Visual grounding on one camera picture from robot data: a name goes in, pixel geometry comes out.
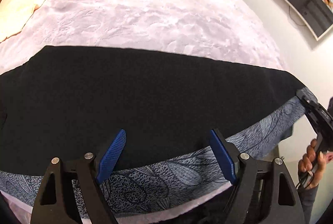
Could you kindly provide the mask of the person's right hand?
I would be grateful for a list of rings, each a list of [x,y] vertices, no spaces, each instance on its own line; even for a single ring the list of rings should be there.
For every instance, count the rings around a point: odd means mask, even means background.
[[[332,152],[328,151],[326,153],[320,152],[316,156],[315,146],[317,145],[317,140],[313,139],[309,146],[307,146],[307,153],[303,155],[303,158],[299,161],[299,171],[303,173],[312,174],[311,183],[307,184],[307,190],[315,188],[319,185],[320,180],[323,178],[323,175],[326,170],[327,164],[332,161]],[[312,172],[312,162],[317,160],[318,168],[315,173]]]

